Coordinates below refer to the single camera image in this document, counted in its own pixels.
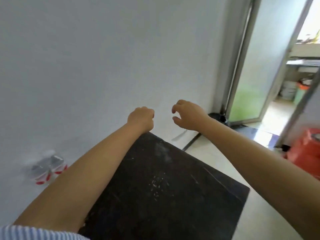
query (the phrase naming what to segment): fist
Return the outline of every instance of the fist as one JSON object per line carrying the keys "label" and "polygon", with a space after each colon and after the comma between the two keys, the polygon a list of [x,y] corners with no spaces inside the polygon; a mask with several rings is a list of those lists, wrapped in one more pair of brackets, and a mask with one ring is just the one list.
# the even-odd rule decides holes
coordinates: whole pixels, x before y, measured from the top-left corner
{"label": "fist", "polygon": [[153,129],[153,117],[155,111],[147,107],[136,108],[128,117],[128,124],[137,127],[141,133],[147,133]]}
{"label": "fist", "polygon": [[179,113],[180,118],[174,116],[174,123],[181,128],[191,131],[198,131],[203,122],[210,119],[207,113],[197,104],[185,100],[179,100],[172,107],[172,113]]}

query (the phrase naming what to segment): frosted glass door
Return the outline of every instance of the frosted glass door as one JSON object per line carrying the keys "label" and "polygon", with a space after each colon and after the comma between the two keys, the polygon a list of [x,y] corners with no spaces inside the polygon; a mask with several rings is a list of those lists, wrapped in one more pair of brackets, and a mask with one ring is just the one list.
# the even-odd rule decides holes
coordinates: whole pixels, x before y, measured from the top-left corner
{"label": "frosted glass door", "polygon": [[258,119],[307,0],[262,0],[229,121]]}

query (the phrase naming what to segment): door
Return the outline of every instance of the door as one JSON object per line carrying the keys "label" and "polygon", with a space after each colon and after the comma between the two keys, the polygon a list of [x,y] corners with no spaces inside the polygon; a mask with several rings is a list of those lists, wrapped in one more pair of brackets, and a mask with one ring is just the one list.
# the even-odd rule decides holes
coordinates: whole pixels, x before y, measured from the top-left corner
{"label": "door", "polygon": [[232,124],[262,120],[307,0],[256,0],[226,108]]}

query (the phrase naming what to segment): striped sleeve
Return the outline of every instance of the striped sleeve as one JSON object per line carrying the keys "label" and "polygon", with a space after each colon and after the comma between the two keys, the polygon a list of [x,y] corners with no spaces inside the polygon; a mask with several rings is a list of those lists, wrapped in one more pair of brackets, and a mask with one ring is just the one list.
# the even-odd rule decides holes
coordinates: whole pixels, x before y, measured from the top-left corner
{"label": "striped sleeve", "polygon": [[72,232],[56,232],[28,226],[7,225],[0,227],[1,240],[89,240]]}

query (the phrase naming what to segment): white floor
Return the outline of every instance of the white floor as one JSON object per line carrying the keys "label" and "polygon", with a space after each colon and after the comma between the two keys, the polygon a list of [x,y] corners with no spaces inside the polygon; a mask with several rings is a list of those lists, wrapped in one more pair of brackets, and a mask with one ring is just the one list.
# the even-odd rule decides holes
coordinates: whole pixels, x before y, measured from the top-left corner
{"label": "white floor", "polygon": [[292,101],[278,98],[270,103],[262,122],[246,125],[279,136],[295,108],[296,106]]}
{"label": "white floor", "polygon": [[[201,136],[186,152],[249,186],[228,159],[205,137]],[[273,207],[250,187],[247,202],[232,239],[301,240],[302,238]]]}

